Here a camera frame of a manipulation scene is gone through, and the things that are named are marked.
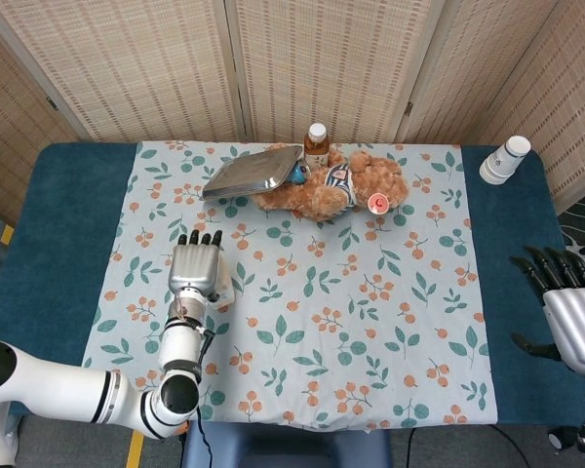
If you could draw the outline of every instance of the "robot finger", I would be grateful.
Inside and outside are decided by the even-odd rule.
[[[544,254],[544,252],[529,246],[526,246],[525,250],[533,257],[535,264],[539,267],[540,271],[548,280],[548,284],[551,286],[551,289],[562,290],[563,288],[567,288],[567,285],[561,280],[557,269],[553,264],[551,264],[550,261],[548,261],[548,257]]]
[[[572,270],[571,264],[568,262],[567,258],[561,252],[551,249],[550,247],[545,248],[544,251],[546,251],[546,254],[555,261],[559,271],[563,272],[567,286],[569,288],[580,288],[581,283]]]
[[[193,246],[196,246],[198,241],[199,241],[199,231],[197,229],[194,229],[193,232],[191,232],[191,239],[190,239],[190,241],[188,241],[188,243],[192,244]]]
[[[569,260],[574,274],[578,276],[581,286],[585,288],[585,262],[574,252],[565,251],[564,255]]]
[[[221,231],[216,231],[214,233],[213,236],[213,245],[217,246],[217,247],[221,247],[221,236],[223,235],[223,232]]]
[[[542,295],[551,290],[544,275],[526,258],[522,258],[521,256],[510,256],[509,259],[513,264],[517,265],[528,278],[528,283],[535,292],[540,303],[543,305],[544,299]]]

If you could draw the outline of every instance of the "teddy bear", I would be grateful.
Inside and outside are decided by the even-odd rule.
[[[271,148],[282,146],[278,143]],[[328,165],[312,171],[305,183],[285,182],[252,198],[262,210],[293,210],[308,219],[325,221],[356,206],[370,209],[369,201],[377,194],[388,205],[385,211],[406,199],[408,187],[401,166],[364,150],[353,153],[347,163],[342,153],[332,149]]]

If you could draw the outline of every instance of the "table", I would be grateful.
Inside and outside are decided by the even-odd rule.
[[[492,150],[463,147],[462,154],[498,419],[577,424],[585,381],[522,354],[509,339],[514,331],[551,339],[527,282],[507,261],[523,245],[563,247],[541,163],[527,158],[508,182],[492,187],[478,176]],[[135,145],[106,143],[42,152],[3,267],[0,339],[43,359],[82,362],[135,152]]]

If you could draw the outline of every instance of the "silver tray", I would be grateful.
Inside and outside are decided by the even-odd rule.
[[[301,146],[287,146],[228,161],[206,184],[202,200],[273,190],[286,181],[301,153]]]

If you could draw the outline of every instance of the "orange berry pattern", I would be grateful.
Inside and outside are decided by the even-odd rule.
[[[345,158],[363,149],[401,166],[408,198],[382,215],[361,206],[312,222],[248,196],[201,200],[224,163],[265,147],[137,146],[83,366],[160,385],[178,238],[221,229],[234,302],[204,313],[216,333],[201,369],[204,420],[318,431],[495,421],[460,150],[339,145]]]

